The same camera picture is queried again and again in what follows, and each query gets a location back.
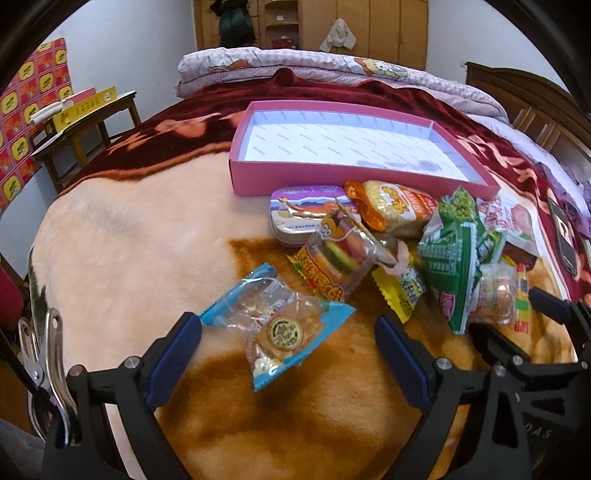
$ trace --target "red patterned fabric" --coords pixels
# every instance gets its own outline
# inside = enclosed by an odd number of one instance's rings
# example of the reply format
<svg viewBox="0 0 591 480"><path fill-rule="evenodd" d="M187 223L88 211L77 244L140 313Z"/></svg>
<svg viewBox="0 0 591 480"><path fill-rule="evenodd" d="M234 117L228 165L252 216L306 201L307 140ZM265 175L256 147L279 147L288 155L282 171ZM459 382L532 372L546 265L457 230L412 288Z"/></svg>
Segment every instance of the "red patterned fabric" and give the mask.
<svg viewBox="0 0 591 480"><path fill-rule="evenodd" d="M27 137L31 115L72 94L66 40L40 45L0 96L0 213L39 169Z"/></svg>
<svg viewBox="0 0 591 480"><path fill-rule="evenodd" d="M277 71L270 79L206 87L160 112L90 162L63 194L89 177L140 179L196 155L228 150L239 112L254 100L280 99L358 103L435 120L474 153L485 167L537 205L547 244L551 250L557 251L554 224L547 204L548 195L554 195L550 182L540 166L523 158L509 142L420 89L393 89L374 80L357 86L311 82L296 77L287 69ZM580 234L575 232L573 235L578 253L575 278L556 258L547 260L560 270L571 298L585 299L591 304L589 265Z"/></svg>

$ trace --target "green snack bag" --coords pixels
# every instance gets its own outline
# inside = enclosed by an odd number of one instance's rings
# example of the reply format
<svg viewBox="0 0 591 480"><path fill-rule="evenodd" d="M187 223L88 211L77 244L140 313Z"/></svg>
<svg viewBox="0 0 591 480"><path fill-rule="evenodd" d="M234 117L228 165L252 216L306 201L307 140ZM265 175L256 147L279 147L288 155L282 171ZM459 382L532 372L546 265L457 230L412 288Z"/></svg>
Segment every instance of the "green snack bag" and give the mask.
<svg viewBox="0 0 591 480"><path fill-rule="evenodd" d="M439 201L418 252L427 284L453 333L465 332L472 291L482 276L480 263L499 255L501 243L496 232L486 231L476 202L465 189L460 187Z"/></svg>
<svg viewBox="0 0 591 480"><path fill-rule="evenodd" d="M438 210L443 223L458 220L476 226L476 252L481 264L499 261L505 246L506 233L486 230L476 201L463 187L458 187L453 195L442 198Z"/></svg>

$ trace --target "clear plastic wrapper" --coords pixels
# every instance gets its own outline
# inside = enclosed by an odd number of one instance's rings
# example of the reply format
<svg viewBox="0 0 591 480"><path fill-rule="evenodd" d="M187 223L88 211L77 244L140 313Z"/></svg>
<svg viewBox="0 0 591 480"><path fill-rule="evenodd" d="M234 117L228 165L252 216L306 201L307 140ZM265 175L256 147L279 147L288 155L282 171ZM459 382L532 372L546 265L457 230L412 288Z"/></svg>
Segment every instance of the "clear plastic wrapper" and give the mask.
<svg viewBox="0 0 591 480"><path fill-rule="evenodd" d="M517 269L505 263L481 265L482 278L470 303L470 322L513 325L517 320Z"/></svg>
<svg viewBox="0 0 591 480"><path fill-rule="evenodd" d="M375 264L382 265L389 275L405 272L409 253L402 241L397 241L396 253L385 248L340 206L326 215L299 252L288 258L315 295L343 301Z"/></svg>
<svg viewBox="0 0 591 480"><path fill-rule="evenodd" d="M301 364L354 311L292 290L275 267L264 264L203 312L201 320L242 332L257 391Z"/></svg>

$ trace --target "candy tin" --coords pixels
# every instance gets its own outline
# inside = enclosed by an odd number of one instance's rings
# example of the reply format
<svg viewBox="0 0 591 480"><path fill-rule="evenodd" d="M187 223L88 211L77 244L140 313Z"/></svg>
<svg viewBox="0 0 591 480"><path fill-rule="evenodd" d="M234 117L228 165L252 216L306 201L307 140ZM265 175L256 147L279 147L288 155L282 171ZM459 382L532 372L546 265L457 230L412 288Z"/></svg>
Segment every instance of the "candy tin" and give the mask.
<svg viewBox="0 0 591 480"><path fill-rule="evenodd" d="M339 201L358 221L355 204L341 187L332 185L289 187L271 195L269 220L277 240L287 247L300 247L313 234L324 216L337 210Z"/></svg>

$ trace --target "cloth on wardrobe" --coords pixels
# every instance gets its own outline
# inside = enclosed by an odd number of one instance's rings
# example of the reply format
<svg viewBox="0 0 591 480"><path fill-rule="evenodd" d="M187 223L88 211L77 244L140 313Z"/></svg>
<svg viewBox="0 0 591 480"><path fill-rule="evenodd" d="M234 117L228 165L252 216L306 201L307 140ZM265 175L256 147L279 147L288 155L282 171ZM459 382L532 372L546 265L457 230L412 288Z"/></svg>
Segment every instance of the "cloth on wardrobe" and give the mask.
<svg viewBox="0 0 591 480"><path fill-rule="evenodd" d="M330 29L328 36L322 42L320 49L323 52L330 53L332 47L345 47L351 50L357 43L357 38L351 32L347 23L339 18Z"/></svg>
<svg viewBox="0 0 591 480"><path fill-rule="evenodd" d="M220 18L220 47L244 47L256 42L248 0L216 0L209 8Z"/></svg>

